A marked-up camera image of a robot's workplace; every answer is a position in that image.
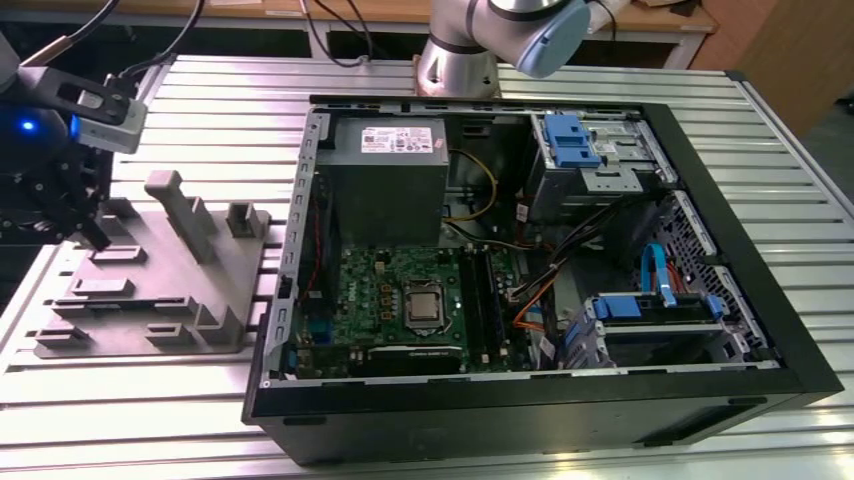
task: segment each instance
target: blue led light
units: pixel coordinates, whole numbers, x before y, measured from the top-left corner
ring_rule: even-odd
[[[80,119],[76,115],[71,117],[71,127],[70,127],[71,139],[78,140],[78,135],[80,134]]]

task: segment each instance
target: green circuit board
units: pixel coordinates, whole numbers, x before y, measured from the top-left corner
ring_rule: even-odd
[[[458,252],[439,248],[347,249],[342,255],[337,345],[453,345],[466,347],[466,318]],[[491,252],[495,281],[515,285],[514,259]],[[430,282],[442,288],[446,325],[421,333],[406,325],[405,288]]]

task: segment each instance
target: gray fixture plate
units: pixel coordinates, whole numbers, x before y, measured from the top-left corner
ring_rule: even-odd
[[[228,342],[210,344],[194,328],[194,315],[163,315],[151,309],[140,311],[104,311],[96,316],[60,318],[50,307],[44,312],[52,315],[42,332],[51,329],[76,327],[88,336],[82,347],[47,348],[39,345],[35,353],[40,358],[100,357],[115,355],[211,354],[232,353],[243,348],[243,330],[250,316],[252,293],[262,261],[264,235],[260,238],[234,238],[226,223],[227,212],[211,212],[216,233],[208,236],[216,259],[204,265],[194,256],[178,237],[162,211],[139,212],[138,218],[122,220],[131,237],[112,237],[114,245],[139,245],[147,259],[143,263],[111,263],[95,265],[91,252],[74,244],[66,244],[58,261],[63,265],[58,276],[74,273],[63,298],[75,295],[71,289],[80,279],[115,280],[127,278],[135,286],[134,299],[163,297],[192,297],[204,305],[214,318],[223,321],[226,310],[231,308],[240,322],[240,334]],[[258,212],[267,230],[270,214]],[[147,339],[152,324],[180,323],[187,327],[194,341],[187,344],[155,346]]]

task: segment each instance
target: aluminum extrusion table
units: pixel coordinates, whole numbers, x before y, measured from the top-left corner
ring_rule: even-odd
[[[719,479],[849,478],[854,457],[854,207],[747,83],[719,72],[566,68],[546,80],[501,70],[509,98],[663,102],[849,390],[682,448],[457,459],[304,470],[240,423],[254,334],[242,353],[40,360],[24,316],[62,288],[46,247],[0,319],[0,477],[262,476]],[[143,147],[119,156],[114,195],[155,205],[151,169],[179,169],[208,209],[254,201],[279,220],[256,288],[272,294],[311,93],[411,95],[409,62],[180,57],[146,77]],[[263,304],[255,304],[258,323]]]

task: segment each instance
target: wire bundle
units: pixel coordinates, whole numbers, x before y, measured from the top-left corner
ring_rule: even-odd
[[[527,323],[523,321],[525,314],[531,309],[534,304],[539,301],[541,297],[551,288],[558,278],[558,272],[561,267],[569,261],[569,256],[573,251],[581,247],[585,242],[599,236],[602,233],[602,227],[614,219],[617,214],[629,206],[641,203],[643,201],[653,200],[659,197],[659,192],[653,192],[643,195],[627,196],[619,198],[607,207],[587,217],[570,231],[561,244],[555,247],[549,259],[546,261],[547,268],[534,277],[534,280],[526,282],[513,293],[514,298],[519,298],[522,294],[530,291],[535,286],[541,285],[539,290],[531,296],[522,310],[514,318],[514,327],[531,328],[534,330],[542,330],[542,326],[538,324]]]

